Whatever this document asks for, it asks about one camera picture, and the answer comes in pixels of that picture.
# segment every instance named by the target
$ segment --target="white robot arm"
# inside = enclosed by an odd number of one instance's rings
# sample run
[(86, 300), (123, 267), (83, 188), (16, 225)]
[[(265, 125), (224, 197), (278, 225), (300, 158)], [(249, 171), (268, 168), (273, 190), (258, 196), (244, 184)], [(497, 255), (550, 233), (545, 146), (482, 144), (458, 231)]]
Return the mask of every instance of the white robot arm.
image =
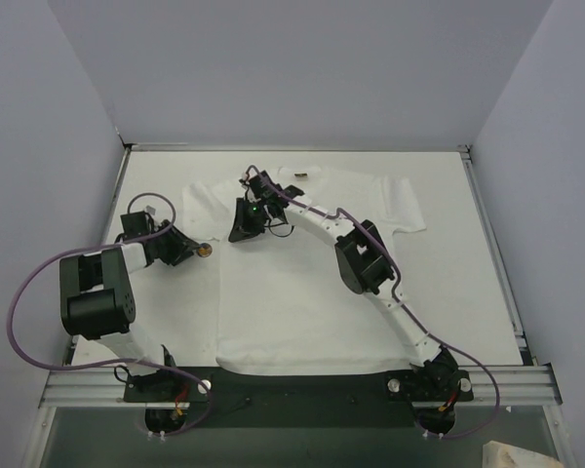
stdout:
[[(305, 195), (296, 196), (294, 199), (302, 205), (311, 206), (311, 200)], [(322, 207), (314, 208), (323, 213), (328, 212)], [(347, 235), (355, 231), (355, 226), (349, 219), (343, 217), (330, 219), (293, 204), (285, 207), (284, 213), (290, 225), (300, 227), (316, 236), (329, 247), (337, 246), (339, 239), (346, 238)], [(354, 282), (355, 278), (343, 278), (343, 281), (349, 286), (349, 283)], [(378, 293), (363, 292), (363, 294), (379, 310), (399, 337), (409, 362), (415, 366), (423, 367), (425, 361), (433, 361), (438, 356), (440, 344), (429, 338), (392, 297), (391, 291), (396, 281), (395, 278), (387, 278), (378, 286)], [(403, 297), (402, 285), (397, 286), (397, 297)]]
[[(139, 365), (139, 361), (168, 366), (173, 358), (135, 322), (135, 299), (128, 275), (155, 259), (176, 266), (194, 254), (208, 256), (212, 249), (169, 227), (166, 220), (156, 226), (146, 212), (124, 214), (121, 220), (124, 233), (118, 240), (152, 239), (62, 259), (60, 316), (69, 334), (102, 344), (119, 358), (135, 360), (127, 364), (128, 371), (132, 376), (143, 376), (156, 370)], [(151, 236), (164, 228), (167, 231), (163, 235)]]
[[(363, 294), (379, 310), (403, 343), (411, 364), (422, 368), (438, 357), (442, 351), (440, 343), (431, 338), (403, 309), (401, 300), (392, 295), (395, 289), (395, 296), (403, 299), (400, 279), (395, 278), (385, 256), (350, 219), (327, 215), (327, 209), (313, 206), (300, 189), (293, 185), (283, 189), (265, 172), (241, 179), (241, 183), (247, 192), (244, 198), (237, 198), (229, 242), (257, 236), (274, 218), (304, 229), (335, 248), (342, 281), (349, 290)], [(374, 225), (370, 221), (362, 225), (383, 246)]]

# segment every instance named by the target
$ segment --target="white t-shirt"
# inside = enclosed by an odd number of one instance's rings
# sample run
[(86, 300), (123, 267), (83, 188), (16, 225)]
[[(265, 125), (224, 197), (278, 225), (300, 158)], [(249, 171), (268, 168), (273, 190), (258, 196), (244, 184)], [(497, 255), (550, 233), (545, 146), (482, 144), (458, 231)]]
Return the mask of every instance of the white t-shirt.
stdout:
[[(319, 167), (267, 172), (276, 183), (301, 188), (315, 204), (332, 212), (342, 207), (360, 221), (372, 220), (389, 251), (399, 226), (416, 228), (390, 217), (399, 206), (393, 202), (391, 208), (383, 200), (386, 193), (393, 193), (396, 182), (390, 177)], [(200, 225), (205, 239), (224, 239), (218, 245), (220, 366), (259, 375), (371, 373), (408, 366), (399, 359), (401, 343), (380, 313), (342, 283), (333, 249), (301, 229), (286, 239), (267, 231), (229, 244), (225, 239), (235, 198), (243, 194), (238, 180), (212, 187), (193, 184), (184, 193), (186, 234), (196, 238)], [(406, 202), (406, 212), (416, 212), (411, 197)], [(419, 209), (417, 215), (419, 228)], [(290, 230), (281, 229), (280, 234)]]

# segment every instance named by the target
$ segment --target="black bracket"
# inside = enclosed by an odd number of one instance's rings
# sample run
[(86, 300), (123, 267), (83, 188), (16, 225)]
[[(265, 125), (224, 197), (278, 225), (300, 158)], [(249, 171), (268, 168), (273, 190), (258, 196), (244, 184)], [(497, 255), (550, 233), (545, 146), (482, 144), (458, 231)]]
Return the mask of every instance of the black bracket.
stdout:
[[(363, 221), (362, 226), (384, 246), (371, 221)], [(357, 227), (346, 236), (338, 238), (335, 256), (342, 281), (355, 294), (379, 294), (379, 285), (387, 279), (394, 279), (394, 272), (386, 257)]]
[[(457, 402), (472, 402), (470, 375), (460, 370), (447, 348), (442, 348), (424, 368), (392, 370), (385, 373), (388, 398), (409, 404), (416, 422), (435, 434), (446, 434), (455, 423)], [(412, 403), (444, 402), (438, 408), (415, 408)]]
[[(289, 185), (285, 189), (280, 184), (271, 180), (266, 171), (261, 175), (266, 177), (269, 182), (278, 190), (282, 191), (289, 198), (303, 195), (303, 190)], [(250, 201), (247, 197), (236, 199), (236, 211), (234, 214), (234, 223), (227, 240), (230, 243), (246, 241), (252, 239), (265, 231), (269, 219), (280, 219), (282, 222), (288, 222), (284, 213), (284, 208), (289, 202), (281, 198), (270, 187), (267, 187), (258, 175), (254, 175), (249, 180), (240, 180), (240, 182), (251, 190), (255, 200)]]
[[(131, 239), (136, 239), (138, 237), (161, 231), (171, 223), (165, 219), (160, 225), (156, 225), (149, 213), (135, 212), (122, 214), (121, 224), (124, 228), (124, 232), (118, 236), (118, 239), (129, 241)], [(204, 247), (210, 247), (189, 239), (175, 226), (172, 226), (171, 229), (162, 236), (143, 242), (142, 244), (148, 266), (156, 258), (160, 258), (165, 264), (177, 266), (195, 253), (200, 254), (200, 250)]]
[[(165, 366), (174, 368), (174, 357), (164, 348)], [(182, 393), (187, 382), (169, 370), (157, 370), (147, 375), (129, 375), (124, 388), (126, 403), (173, 402)], [(145, 426), (152, 432), (170, 433), (178, 430), (186, 421), (186, 413), (175, 409), (146, 409)]]

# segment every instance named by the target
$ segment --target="screw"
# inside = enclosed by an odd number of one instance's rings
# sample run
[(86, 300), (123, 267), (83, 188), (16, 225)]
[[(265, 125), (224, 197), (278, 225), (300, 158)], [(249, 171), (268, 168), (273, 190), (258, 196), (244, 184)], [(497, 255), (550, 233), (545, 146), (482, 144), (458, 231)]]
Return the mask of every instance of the screw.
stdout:
[(472, 382), (468, 380), (466, 377), (459, 379), (459, 389), (462, 392), (469, 392), (472, 390)]
[(197, 255), (200, 256), (201, 258), (206, 258), (207, 256), (210, 256), (213, 253), (213, 246), (211, 246), (210, 244), (202, 244), (201, 246), (199, 246), (199, 249), (197, 249)]
[[(209, 380), (207, 380), (206, 378), (204, 380), (202, 380), (202, 383), (208, 387), (208, 389), (210, 390), (211, 388), (213, 388), (213, 385), (211, 384), (211, 382)], [(197, 391), (199, 393), (201, 393), (202, 395), (206, 395), (206, 389), (204, 387), (202, 387), (201, 385), (197, 386)]]
[(391, 378), (388, 380), (388, 390), (391, 393), (399, 393), (399, 388), (401, 387), (401, 382), (396, 378)]

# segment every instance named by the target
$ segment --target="white table surface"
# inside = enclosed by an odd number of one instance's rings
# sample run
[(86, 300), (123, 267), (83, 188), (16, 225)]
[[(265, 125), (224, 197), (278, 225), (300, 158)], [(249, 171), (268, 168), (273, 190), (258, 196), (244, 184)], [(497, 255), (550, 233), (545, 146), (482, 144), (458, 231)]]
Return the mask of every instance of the white table surface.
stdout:
[[(130, 161), (106, 241), (121, 232), (119, 216), (138, 193), (155, 191), (176, 205), (181, 227), (182, 187), (238, 176), (258, 167), (320, 165), (362, 173), (408, 177), (427, 230), (395, 234), (395, 250), (409, 303), (442, 339), (489, 365), (520, 365), (522, 359), (460, 156), (440, 153), (307, 151), (139, 152)], [(170, 217), (163, 202), (135, 205)], [(217, 242), (208, 258), (190, 258), (176, 268), (155, 262), (131, 275), (138, 322), (164, 343), (181, 366), (216, 366), (219, 303)], [(79, 339), (73, 364), (112, 358), (104, 347)], [(472, 365), (456, 357), (462, 365)]]

